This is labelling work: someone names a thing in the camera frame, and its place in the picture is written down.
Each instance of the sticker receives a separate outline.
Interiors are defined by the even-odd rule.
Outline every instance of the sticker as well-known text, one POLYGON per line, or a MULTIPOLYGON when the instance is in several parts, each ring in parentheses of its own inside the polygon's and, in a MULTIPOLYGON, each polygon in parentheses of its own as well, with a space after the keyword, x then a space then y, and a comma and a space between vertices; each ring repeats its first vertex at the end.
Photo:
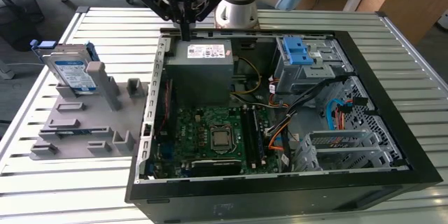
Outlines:
POLYGON ((321 52, 310 52, 310 56, 315 58, 322 58, 323 55, 321 54, 321 52))
POLYGON ((61 135, 74 135, 74 131, 58 131, 57 133, 61 135))
POLYGON ((290 159, 286 154, 282 155, 282 161, 287 166, 290 165, 290 159))
POLYGON ((86 65, 81 60, 55 61, 59 74, 69 85, 78 91, 94 91, 97 85, 93 77, 86 73, 86 65))
POLYGON ((275 85, 270 84, 270 93, 275 94, 275 85))
POLYGON ((190 45, 187 58, 226 58, 225 45, 190 45))

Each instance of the blue hard drive label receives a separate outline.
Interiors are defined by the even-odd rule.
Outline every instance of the blue hard drive label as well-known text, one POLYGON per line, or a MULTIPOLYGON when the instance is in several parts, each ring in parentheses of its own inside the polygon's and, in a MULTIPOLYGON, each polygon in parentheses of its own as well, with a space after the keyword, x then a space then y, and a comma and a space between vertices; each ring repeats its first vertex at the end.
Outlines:
POLYGON ((86 64, 81 60, 55 61, 58 72, 67 84, 78 91, 97 90, 97 84, 91 76, 86 73, 86 64))

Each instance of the metal rail table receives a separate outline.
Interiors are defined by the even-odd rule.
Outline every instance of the metal rail table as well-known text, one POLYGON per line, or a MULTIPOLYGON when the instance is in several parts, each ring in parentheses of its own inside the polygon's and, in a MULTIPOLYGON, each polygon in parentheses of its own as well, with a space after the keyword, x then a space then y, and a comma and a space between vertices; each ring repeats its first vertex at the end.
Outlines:
MULTIPOLYGON (((347 30, 446 180, 361 212, 261 219, 251 223, 448 223, 448 88, 387 18, 374 13, 261 10, 261 27, 347 30)), ((161 27, 145 8, 77 13, 61 42, 97 45, 117 81, 151 81, 161 27)), ((209 18, 199 27, 213 27, 209 18)), ((151 223, 125 203, 131 158, 33 161, 30 148, 58 92, 45 67, 0 141, 2 223, 151 223)))

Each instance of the green motherboard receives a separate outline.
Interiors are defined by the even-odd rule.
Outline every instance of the green motherboard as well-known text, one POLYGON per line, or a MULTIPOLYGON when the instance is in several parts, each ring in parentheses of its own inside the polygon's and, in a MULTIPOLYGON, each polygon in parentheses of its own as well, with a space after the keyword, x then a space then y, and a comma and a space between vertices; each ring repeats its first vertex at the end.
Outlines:
MULTIPOLYGON (((263 131, 270 127, 269 111, 255 109, 258 127, 263 131)), ((274 153, 266 153, 263 165, 253 167, 247 163, 242 122, 242 108, 210 107, 178 110, 177 141, 173 146, 173 161, 165 162, 167 178, 189 177, 185 171, 191 161, 203 159, 242 161, 241 174, 262 174, 278 172, 274 153)))

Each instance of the blue drive bay latch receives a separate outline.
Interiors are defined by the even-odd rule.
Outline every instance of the blue drive bay latch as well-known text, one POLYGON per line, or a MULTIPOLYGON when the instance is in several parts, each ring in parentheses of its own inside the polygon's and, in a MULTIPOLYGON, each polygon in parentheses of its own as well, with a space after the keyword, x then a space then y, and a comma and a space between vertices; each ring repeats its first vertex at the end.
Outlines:
POLYGON ((313 65, 314 59, 309 55, 307 45, 299 37, 285 37, 285 47, 291 65, 313 65))

